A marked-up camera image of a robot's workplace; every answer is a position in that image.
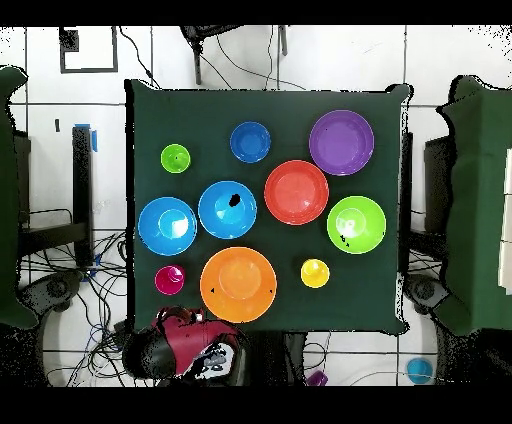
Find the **purple plate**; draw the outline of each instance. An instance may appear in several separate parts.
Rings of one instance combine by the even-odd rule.
[[[326,113],[311,130],[309,151],[316,165],[331,175],[350,175],[363,168],[373,152],[373,132],[350,110]]]

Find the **blue plate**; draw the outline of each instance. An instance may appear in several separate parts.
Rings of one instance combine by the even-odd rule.
[[[256,200],[251,191],[235,181],[219,181],[199,199],[199,220],[212,236],[234,239],[256,221]]]
[[[163,256],[177,255],[194,241],[197,220],[190,207],[175,197],[149,202],[139,215],[139,235],[146,247]]]
[[[270,134],[263,125],[247,121],[235,128],[229,144],[238,159],[254,163],[267,155],[270,149]]]

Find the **red plate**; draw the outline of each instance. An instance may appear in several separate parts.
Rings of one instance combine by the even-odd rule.
[[[302,225],[322,213],[329,198],[329,186],[315,165],[291,160],[270,173],[264,196],[268,210],[279,221]]]

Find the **yellow bowl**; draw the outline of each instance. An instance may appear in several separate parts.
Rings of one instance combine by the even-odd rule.
[[[306,286],[317,289],[329,280],[329,267],[320,259],[308,259],[302,264],[300,278]]]

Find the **orange plate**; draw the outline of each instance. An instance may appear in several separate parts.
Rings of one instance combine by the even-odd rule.
[[[329,186],[315,165],[290,160],[270,173],[264,197],[268,210],[279,221],[302,225],[322,213],[329,198]]]
[[[276,295],[277,279],[261,253],[229,247],[206,263],[199,285],[205,305],[215,316],[238,323],[266,312]]]

